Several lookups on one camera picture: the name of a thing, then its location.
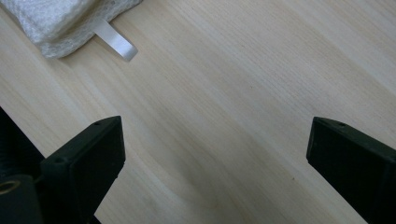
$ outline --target textured fabric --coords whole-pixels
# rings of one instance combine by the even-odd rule
[[[111,21],[142,0],[0,0],[47,58],[66,56],[93,37],[100,20]]]

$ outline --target tabletop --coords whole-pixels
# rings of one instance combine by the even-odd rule
[[[365,223],[305,158],[312,118],[396,147],[393,0],[144,0],[48,60],[0,10],[0,106],[45,155],[121,115],[103,223]]]

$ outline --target table surface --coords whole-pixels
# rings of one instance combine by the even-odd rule
[[[48,156],[121,115],[103,223],[364,223],[306,161],[314,116],[396,147],[394,0],[145,0],[46,60],[0,11],[0,106]]]

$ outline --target black object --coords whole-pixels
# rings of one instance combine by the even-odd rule
[[[314,118],[308,162],[369,223],[396,223],[396,151],[331,119]]]
[[[16,140],[28,147],[15,153],[12,138],[0,141],[0,223],[100,223],[93,214],[125,162],[120,117],[95,122],[46,159],[26,136]]]

